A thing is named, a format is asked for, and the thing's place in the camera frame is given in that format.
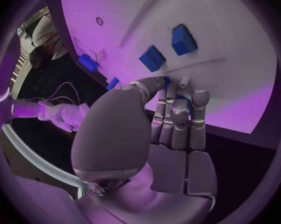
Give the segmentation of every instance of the person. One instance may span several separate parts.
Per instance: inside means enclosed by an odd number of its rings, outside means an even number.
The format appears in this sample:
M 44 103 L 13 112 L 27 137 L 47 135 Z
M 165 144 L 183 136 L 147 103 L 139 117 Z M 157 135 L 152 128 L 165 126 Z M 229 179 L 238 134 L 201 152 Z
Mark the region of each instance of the person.
M 32 43 L 35 49 L 30 53 L 30 64 L 35 69 L 43 70 L 51 62 L 65 55 L 66 50 L 51 15 L 42 16 L 32 34 Z

